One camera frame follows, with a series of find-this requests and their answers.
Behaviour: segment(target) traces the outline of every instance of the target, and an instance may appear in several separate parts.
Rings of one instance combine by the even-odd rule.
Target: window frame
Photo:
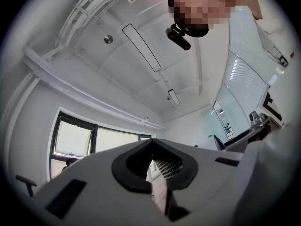
[[[138,134],[138,133],[133,133],[133,132],[128,132],[128,131],[111,129],[111,128],[107,128],[107,127],[104,127],[104,126],[99,126],[97,124],[92,124],[90,122],[80,120],[78,118],[67,115],[64,112],[60,111],[58,116],[57,116],[57,119],[56,119],[56,122],[55,122],[55,128],[53,130],[52,138],[51,138],[51,147],[50,147],[50,155],[49,155],[50,179],[52,179],[52,177],[51,177],[51,159],[58,160],[58,161],[67,161],[70,158],[70,157],[65,157],[65,156],[60,156],[60,155],[54,154],[55,144],[56,144],[56,140],[57,140],[57,134],[58,134],[58,131],[59,131],[59,126],[60,126],[61,121],[64,121],[68,124],[78,126],[78,127],[81,127],[81,128],[88,129],[88,130],[92,131],[91,132],[90,154],[95,153],[95,151],[96,151],[96,140],[97,140],[98,128],[111,130],[111,131],[115,131],[115,132],[120,132],[120,133],[131,134],[131,135],[137,135],[138,136],[138,141],[141,141],[141,138],[152,139],[151,135]]]

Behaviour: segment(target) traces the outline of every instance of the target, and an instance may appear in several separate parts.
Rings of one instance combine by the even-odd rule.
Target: window
[[[81,159],[91,153],[147,139],[151,136],[101,127],[60,112],[52,136],[50,178],[62,172],[69,158]]]

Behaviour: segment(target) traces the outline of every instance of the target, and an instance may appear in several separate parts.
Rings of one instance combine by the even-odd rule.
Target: black slot
[[[72,180],[46,209],[58,218],[63,219],[86,184],[83,181]]]
[[[227,159],[227,158],[222,158],[222,157],[216,158],[215,161],[219,162],[219,163],[222,163],[222,164],[229,165],[229,166],[233,166],[233,167],[237,167],[238,164],[239,164],[239,161],[231,160],[231,159]]]

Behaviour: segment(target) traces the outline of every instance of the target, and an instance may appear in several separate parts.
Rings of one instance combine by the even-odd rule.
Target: black camera
[[[171,41],[175,42],[182,49],[189,50],[191,48],[191,45],[188,43],[188,41],[183,38],[183,36],[185,36],[185,33],[177,28],[175,24],[166,29],[166,35]]]

